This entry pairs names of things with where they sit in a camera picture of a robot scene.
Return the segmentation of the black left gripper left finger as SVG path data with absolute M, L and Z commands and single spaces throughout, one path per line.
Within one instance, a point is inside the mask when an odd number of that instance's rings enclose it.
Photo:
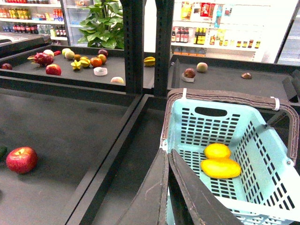
M 118 225 L 164 225 L 166 223 L 169 162 L 166 151 L 157 154 Z

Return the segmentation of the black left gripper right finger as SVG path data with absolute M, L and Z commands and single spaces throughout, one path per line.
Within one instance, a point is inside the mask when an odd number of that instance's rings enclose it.
M 241 225 L 176 150 L 168 154 L 169 192 L 177 225 Z

